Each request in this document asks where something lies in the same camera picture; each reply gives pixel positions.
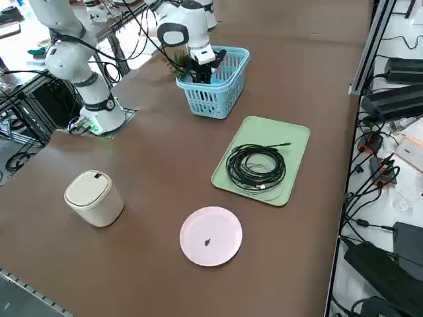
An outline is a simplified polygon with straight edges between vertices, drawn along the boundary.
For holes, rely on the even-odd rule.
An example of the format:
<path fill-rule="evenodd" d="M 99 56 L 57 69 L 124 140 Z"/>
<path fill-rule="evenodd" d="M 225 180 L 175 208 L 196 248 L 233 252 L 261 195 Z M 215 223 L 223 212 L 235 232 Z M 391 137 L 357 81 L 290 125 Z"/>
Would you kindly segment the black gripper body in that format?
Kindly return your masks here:
<path fill-rule="evenodd" d="M 212 67 L 208 64 L 199 65 L 195 61 L 193 61 L 190 65 L 190 74 L 192 76 L 193 73 L 211 73 L 212 75 Z"/>

